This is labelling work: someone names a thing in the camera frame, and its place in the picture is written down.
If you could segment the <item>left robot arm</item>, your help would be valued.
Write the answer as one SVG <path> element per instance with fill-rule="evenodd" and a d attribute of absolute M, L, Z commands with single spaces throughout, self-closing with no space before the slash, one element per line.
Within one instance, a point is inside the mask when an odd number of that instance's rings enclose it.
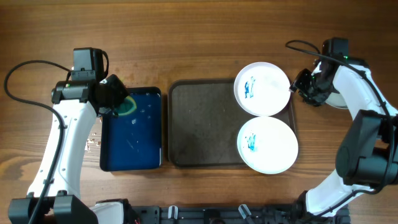
<path fill-rule="evenodd" d="M 38 104 L 53 114 L 52 127 L 27 195 L 10 202 L 12 223 L 125 223 L 128 218 L 128 204 L 123 200 L 85 205 L 80 200 L 80 174 L 86 140 L 96 119 L 121 116 L 118 108 L 129 93 L 116 75 L 109 75 L 105 51 L 74 49 L 73 64 L 66 80 L 52 90 L 53 105 Z"/>

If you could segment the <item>white plate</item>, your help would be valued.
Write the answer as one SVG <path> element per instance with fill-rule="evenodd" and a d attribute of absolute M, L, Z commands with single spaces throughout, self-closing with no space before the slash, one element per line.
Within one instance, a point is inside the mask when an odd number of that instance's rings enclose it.
<path fill-rule="evenodd" d="M 338 109 L 342 109 L 342 110 L 348 109 L 344 98 L 339 93 L 331 92 L 329 94 L 329 97 L 326 99 L 325 103 L 334 108 L 338 108 Z"/>
<path fill-rule="evenodd" d="M 237 148 L 241 159 L 262 174 L 280 174 L 296 161 L 299 144 L 295 133 L 283 121 L 256 117 L 239 130 Z"/>
<path fill-rule="evenodd" d="M 238 105 L 254 116 L 272 116 L 281 112 L 290 100 L 290 82 L 276 65 L 254 62 L 236 76 L 233 90 Z"/>

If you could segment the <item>green yellow sponge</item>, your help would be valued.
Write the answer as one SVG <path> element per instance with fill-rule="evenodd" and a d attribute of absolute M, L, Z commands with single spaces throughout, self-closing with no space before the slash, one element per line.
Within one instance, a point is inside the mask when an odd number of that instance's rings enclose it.
<path fill-rule="evenodd" d="M 137 109 L 135 100 L 127 96 L 124 101 L 115 109 L 118 116 L 127 116 Z"/>

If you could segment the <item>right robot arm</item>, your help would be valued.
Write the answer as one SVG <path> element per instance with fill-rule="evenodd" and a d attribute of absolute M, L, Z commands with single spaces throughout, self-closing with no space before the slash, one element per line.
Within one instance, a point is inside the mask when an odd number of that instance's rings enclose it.
<path fill-rule="evenodd" d="M 314 70 L 302 70 L 290 86 L 308 105 L 321 106 L 339 95 L 353 123 L 343 139 L 334 171 L 292 205 L 293 221 L 324 222 L 356 197 L 376 195 L 397 184 L 397 109 L 374 83 L 369 65 L 349 56 L 347 39 L 324 41 Z"/>

